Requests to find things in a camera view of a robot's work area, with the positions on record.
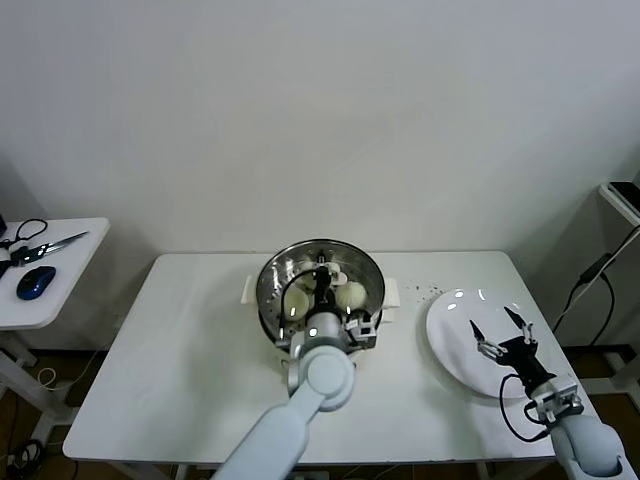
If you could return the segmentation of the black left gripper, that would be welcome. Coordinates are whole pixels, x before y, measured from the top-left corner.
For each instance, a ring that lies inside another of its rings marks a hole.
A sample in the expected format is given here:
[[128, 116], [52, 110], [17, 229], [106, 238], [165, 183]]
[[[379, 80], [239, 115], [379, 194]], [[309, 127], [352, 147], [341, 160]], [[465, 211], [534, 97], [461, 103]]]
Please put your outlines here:
[[312, 313], [336, 312], [335, 294], [331, 290], [331, 266], [324, 253], [316, 257], [314, 304]]

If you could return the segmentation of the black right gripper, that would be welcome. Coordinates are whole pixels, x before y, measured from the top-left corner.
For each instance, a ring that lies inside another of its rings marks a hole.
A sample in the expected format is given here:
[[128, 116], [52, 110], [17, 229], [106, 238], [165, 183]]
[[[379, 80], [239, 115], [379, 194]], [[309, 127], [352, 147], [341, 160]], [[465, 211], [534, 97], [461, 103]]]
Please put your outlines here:
[[548, 372], [536, 357], [538, 344], [533, 336], [533, 324], [527, 323], [518, 312], [507, 306], [504, 310], [521, 335], [498, 345], [488, 341], [475, 322], [470, 320], [477, 350], [490, 360], [497, 360], [499, 365], [513, 368], [525, 390], [535, 390], [555, 375]]

